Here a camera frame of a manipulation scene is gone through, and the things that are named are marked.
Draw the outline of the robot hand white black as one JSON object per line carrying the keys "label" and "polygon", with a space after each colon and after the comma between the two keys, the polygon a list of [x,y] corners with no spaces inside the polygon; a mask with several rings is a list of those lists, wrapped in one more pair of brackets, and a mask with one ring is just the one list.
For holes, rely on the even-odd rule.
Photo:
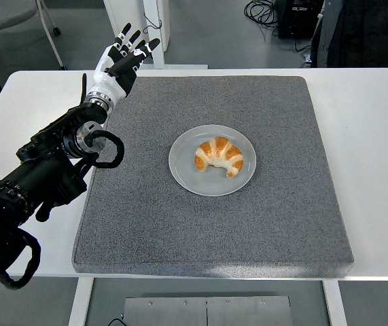
{"label": "robot hand white black", "polygon": [[128,23],[103,52],[93,73],[94,83],[84,97],[85,103],[95,103],[110,112],[133,88],[137,71],[144,60],[160,45],[158,38],[139,39],[141,31],[129,33]]}

